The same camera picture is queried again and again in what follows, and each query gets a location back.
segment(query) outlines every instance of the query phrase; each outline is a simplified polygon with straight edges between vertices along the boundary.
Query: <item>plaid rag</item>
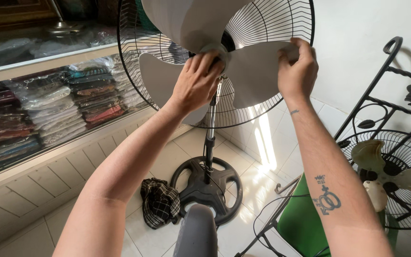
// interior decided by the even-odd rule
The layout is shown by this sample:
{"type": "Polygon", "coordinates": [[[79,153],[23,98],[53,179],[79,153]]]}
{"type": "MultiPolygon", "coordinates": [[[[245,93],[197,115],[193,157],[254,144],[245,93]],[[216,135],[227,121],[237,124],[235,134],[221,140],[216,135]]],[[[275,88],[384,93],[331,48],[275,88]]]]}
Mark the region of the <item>plaid rag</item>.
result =
{"type": "Polygon", "coordinates": [[[161,179],[144,179],[141,186],[142,211],[145,223],[156,230],[169,221],[177,223],[180,212],[179,192],[161,179]]]}

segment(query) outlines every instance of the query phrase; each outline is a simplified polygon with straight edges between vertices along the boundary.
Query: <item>hand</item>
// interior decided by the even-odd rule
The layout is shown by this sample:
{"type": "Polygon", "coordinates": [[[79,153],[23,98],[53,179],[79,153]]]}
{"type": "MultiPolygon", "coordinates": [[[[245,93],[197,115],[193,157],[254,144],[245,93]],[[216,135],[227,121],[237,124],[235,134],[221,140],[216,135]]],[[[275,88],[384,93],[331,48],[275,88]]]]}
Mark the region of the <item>hand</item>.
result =
{"type": "Polygon", "coordinates": [[[209,103],[220,82],[218,76],[224,69],[222,61],[212,65],[217,56],[218,51],[212,50],[188,59],[168,103],[185,115],[209,103]]]}
{"type": "Polygon", "coordinates": [[[299,60],[291,65],[287,54],[281,50],[278,51],[279,90],[285,100],[309,101],[318,73],[315,50],[308,42],[300,38],[291,38],[291,42],[299,47],[299,60]]]}

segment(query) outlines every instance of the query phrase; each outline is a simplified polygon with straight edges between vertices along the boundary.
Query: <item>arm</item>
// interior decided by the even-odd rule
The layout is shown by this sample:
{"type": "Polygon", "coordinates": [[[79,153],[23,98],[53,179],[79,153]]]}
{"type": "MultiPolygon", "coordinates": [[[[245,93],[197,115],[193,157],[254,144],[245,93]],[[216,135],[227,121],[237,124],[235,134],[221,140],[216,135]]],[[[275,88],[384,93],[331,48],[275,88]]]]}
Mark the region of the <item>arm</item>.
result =
{"type": "Polygon", "coordinates": [[[292,38],[299,60],[290,65],[279,52],[279,90],[284,97],[299,142],[305,178],[317,207],[332,256],[391,257],[390,245],[361,180],[310,102],[317,78],[314,50],[292,38]]]}
{"type": "Polygon", "coordinates": [[[182,120],[212,99],[223,69],[222,62],[209,69],[217,55],[210,52],[189,59],[166,105],[94,171],[69,215],[54,256],[120,256],[126,204],[182,120]]]}

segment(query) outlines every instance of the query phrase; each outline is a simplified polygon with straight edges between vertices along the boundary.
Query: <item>gray pants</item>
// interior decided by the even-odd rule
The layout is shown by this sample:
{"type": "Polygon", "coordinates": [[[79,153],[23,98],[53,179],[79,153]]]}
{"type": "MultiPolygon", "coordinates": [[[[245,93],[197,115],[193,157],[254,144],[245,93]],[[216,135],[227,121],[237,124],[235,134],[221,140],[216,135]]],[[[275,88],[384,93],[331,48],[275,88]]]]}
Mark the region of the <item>gray pants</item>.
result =
{"type": "Polygon", "coordinates": [[[217,242],[212,211],[195,204],[182,220],[173,257],[217,257],[217,242]]]}

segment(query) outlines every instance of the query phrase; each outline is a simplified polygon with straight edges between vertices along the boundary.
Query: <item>black fan base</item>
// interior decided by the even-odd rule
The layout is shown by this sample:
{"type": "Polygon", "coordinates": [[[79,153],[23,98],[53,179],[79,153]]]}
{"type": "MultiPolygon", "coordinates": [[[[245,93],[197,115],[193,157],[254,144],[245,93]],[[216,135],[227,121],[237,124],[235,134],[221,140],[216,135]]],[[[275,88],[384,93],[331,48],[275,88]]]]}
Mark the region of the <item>black fan base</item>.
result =
{"type": "Polygon", "coordinates": [[[212,207],[216,213],[215,224],[221,225],[231,220],[239,210],[243,197],[242,182],[240,181],[239,175],[237,174],[236,170],[231,165],[221,159],[214,157],[213,162],[223,166],[225,169],[223,171],[220,171],[212,168],[213,172],[211,172],[210,176],[216,182],[216,184],[212,180],[209,184],[206,184],[204,182],[204,176],[206,175],[200,165],[200,163],[203,162],[204,159],[204,157],[199,156],[191,158],[182,163],[182,165],[180,165],[172,175],[170,186],[175,188],[177,179],[179,178],[182,171],[185,169],[190,169],[191,175],[188,178],[188,185],[182,192],[179,193],[180,216],[182,218],[185,217],[185,206],[187,204],[191,202],[197,202],[212,207]],[[231,181],[234,181],[236,183],[237,199],[234,206],[228,208],[224,201],[222,191],[226,191],[226,183],[231,181]]]}

